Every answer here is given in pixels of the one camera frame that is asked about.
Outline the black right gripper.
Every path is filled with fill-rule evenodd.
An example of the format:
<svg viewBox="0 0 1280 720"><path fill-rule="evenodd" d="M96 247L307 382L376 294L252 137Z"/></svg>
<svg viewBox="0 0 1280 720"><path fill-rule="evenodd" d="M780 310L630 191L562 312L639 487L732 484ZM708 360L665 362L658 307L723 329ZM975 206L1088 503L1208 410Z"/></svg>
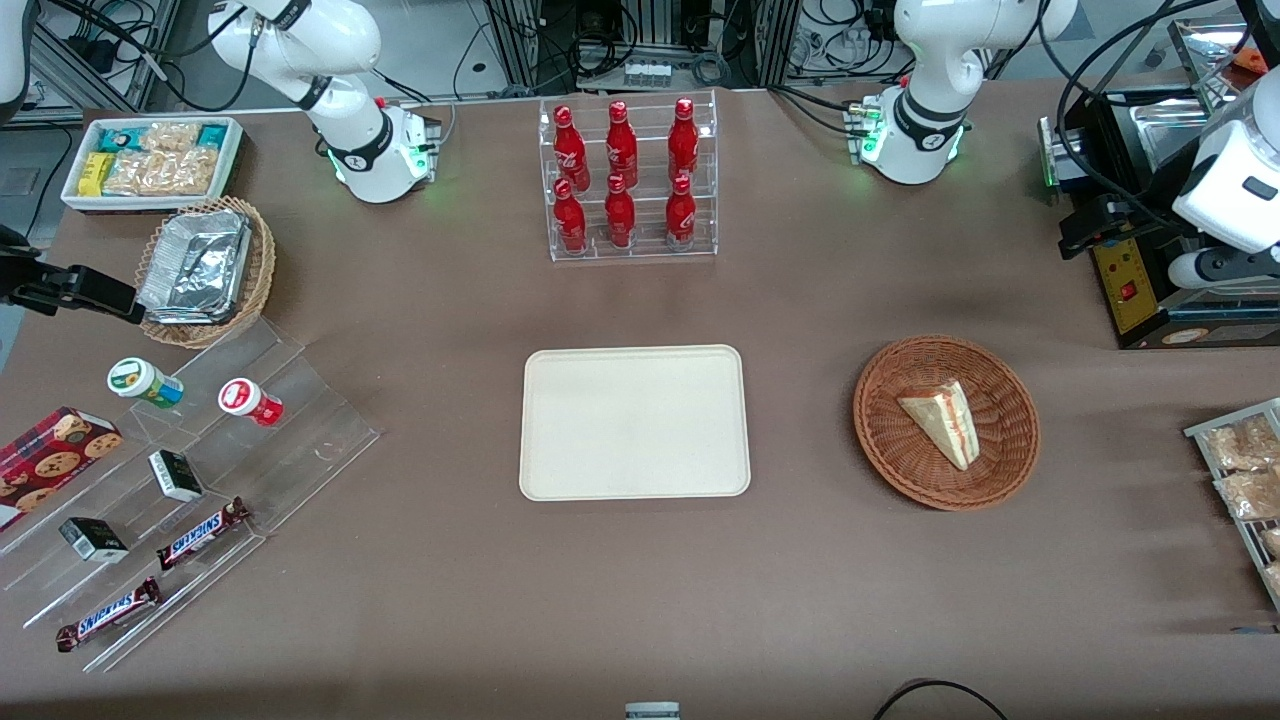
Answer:
<svg viewBox="0 0 1280 720"><path fill-rule="evenodd" d="M45 316L84 309L133 325L145 318L132 286L90 266L47 264L24 236L6 225L1 228L1 301Z"/></svg>

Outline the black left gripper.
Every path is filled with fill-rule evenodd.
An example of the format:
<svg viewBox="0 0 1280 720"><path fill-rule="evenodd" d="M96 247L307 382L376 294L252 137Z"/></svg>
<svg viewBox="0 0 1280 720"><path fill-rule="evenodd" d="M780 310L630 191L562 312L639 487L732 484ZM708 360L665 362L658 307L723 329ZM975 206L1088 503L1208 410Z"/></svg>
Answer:
<svg viewBox="0 0 1280 720"><path fill-rule="evenodd" d="M1140 238L1147 238L1156 249L1172 249L1174 252L1203 249L1203 234L1175 225L1166 217L1153 219L1117 195L1073 196L1071 211L1060 222L1060 258L1071 260L1096 247Z"/></svg>

